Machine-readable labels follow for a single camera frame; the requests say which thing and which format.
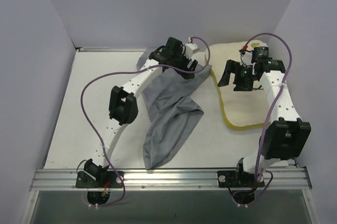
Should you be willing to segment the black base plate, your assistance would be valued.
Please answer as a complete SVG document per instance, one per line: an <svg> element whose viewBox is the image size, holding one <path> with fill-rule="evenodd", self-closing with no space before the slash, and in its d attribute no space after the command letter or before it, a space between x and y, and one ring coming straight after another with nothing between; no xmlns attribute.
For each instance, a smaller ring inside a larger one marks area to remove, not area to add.
<svg viewBox="0 0 337 224"><path fill-rule="evenodd" d="M254 174L247 172L236 172L234 170L220 170L217 172L218 186L220 188L261 188L265 186L264 181L257 182Z"/></svg>
<svg viewBox="0 0 337 224"><path fill-rule="evenodd" d="M108 171L98 179L85 171L80 171L77 174L75 187L87 189L122 188L122 182L114 171Z"/></svg>

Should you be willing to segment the aluminium front rail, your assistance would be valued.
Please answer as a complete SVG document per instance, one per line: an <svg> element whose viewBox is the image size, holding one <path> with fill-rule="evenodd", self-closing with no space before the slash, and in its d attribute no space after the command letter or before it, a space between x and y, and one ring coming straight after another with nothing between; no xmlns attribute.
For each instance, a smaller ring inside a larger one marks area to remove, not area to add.
<svg viewBox="0 0 337 224"><path fill-rule="evenodd" d="M305 168L289 166L271 168L273 180L270 190L304 190L311 188ZM77 188L74 169L40 169L34 174L32 191L103 191L104 188ZM125 169L127 191L219 191L215 169Z"/></svg>

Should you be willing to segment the cream pillow yellow edge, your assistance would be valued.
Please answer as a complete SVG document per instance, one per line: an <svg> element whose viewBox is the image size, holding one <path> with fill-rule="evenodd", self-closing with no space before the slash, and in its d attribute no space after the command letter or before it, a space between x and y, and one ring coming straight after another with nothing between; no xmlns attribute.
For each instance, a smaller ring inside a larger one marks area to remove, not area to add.
<svg viewBox="0 0 337 224"><path fill-rule="evenodd" d="M211 76L215 84L221 79L227 60L240 62L239 50L245 42L221 43L210 46L205 50L205 60L208 52L211 57L208 60L212 66ZM230 83L224 87L216 87L220 98L220 109L225 124L232 130L248 130L261 128L269 110L269 104L263 89L258 89L259 82L254 82L254 90L251 92L234 91L234 75L230 77Z"/></svg>

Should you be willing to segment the grey pillowcase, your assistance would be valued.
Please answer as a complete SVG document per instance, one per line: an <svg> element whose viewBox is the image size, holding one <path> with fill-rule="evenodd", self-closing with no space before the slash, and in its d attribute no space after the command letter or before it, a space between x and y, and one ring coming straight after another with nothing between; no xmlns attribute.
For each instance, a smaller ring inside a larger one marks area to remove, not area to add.
<svg viewBox="0 0 337 224"><path fill-rule="evenodd" d="M142 92L151 122L143 144L147 170L171 161L204 114L190 95L206 80L211 66L198 65L196 69L192 79L184 79L174 69L167 69Z"/></svg>

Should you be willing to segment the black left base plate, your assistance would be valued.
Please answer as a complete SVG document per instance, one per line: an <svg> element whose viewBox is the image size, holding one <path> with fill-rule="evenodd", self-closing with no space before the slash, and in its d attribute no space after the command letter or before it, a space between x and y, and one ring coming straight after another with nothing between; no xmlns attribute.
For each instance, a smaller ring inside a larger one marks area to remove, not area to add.
<svg viewBox="0 0 337 224"><path fill-rule="evenodd" d="M87 189L122 188L122 182L114 171L108 171L98 179L85 171L80 171L77 174L75 187Z"/></svg>

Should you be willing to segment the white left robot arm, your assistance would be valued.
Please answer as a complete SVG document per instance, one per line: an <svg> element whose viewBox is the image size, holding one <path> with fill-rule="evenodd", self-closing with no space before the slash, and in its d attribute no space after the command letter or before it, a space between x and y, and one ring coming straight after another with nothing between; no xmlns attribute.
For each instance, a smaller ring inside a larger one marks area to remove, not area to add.
<svg viewBox="0 0 337 224"><path fill-rule="evenodd" d="M100 144L94 155L84 164L84 174L88 182L100 188L121 175L113 170L110 162L112 152L125 128L133 123L138 115L137 98L143 90L164 70L173 69L182 76L193 77L198 65L192 56L199 47L189 38L186 44L169 37L166 44L152 51L142 67L132 72L133 78L122 86L114 86L108 104L108 125L106 135L98 135Z"/></svg>

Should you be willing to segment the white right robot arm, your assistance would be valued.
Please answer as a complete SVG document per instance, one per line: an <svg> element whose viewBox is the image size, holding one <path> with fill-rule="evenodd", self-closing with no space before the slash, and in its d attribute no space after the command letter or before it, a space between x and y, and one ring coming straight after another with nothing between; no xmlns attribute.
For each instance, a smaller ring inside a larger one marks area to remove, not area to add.
<svg viewBox="0 0 337 224"><path fill-rule="evenodd" d="M233 90L249 92L258 81L269 104L257 150L241 158L233 174L234 182L240 187L258 180L269 166L299 157L311 133L311 125L301 119L292 102L286 84L289 69L281 60L269 56L267 46L255 47L250 54L249 64L227 60L217 84L227 86L233 74Z"/></svg>

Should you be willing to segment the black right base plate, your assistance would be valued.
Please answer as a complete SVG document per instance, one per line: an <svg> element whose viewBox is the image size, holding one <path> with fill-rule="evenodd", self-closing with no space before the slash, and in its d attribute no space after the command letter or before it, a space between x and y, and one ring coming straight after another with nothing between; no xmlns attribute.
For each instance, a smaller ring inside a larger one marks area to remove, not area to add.
<svg viewBox="0 0 337 224"><path fill-rule="evenodd" d="M217 172L218 186L220 188L261 188L265 186L264 181L257 182L254 174L247 172L236 172L234 170L220 170Z"/></svg>

